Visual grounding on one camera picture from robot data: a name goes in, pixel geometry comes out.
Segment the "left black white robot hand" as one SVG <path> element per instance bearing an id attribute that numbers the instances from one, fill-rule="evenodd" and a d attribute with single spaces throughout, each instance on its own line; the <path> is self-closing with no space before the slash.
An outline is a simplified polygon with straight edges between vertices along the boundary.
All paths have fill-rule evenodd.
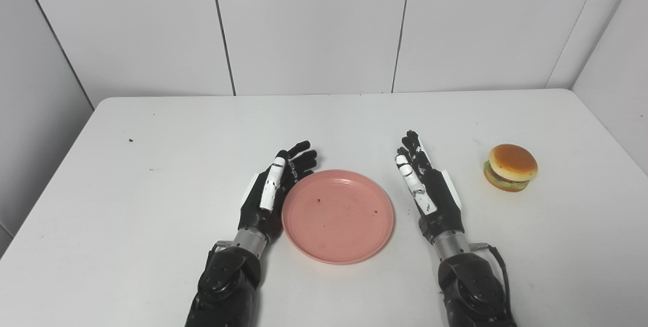
<path id="1" fill-rule="evenodd" d="M 273 163 L 256 175 L 240 209 L 238 229 L 259 231 L 267 244 L 282 231 L 281 214 L 287 194 L 314 173 L 317 151 L 308 140 L 276 154 Z"/>

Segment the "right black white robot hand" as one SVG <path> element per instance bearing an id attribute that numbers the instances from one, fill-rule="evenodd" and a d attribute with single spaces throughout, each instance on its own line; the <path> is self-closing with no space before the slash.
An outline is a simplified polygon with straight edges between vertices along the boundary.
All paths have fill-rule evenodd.
<path id="1" fill-rule="evenodd" d="M 445 232 L 464 233 L 461 210 L 447 176 L 431 165 L 417 132 L 407 131 L 395 162 L 418 208 L 423 237 L 433 243 Z"/>

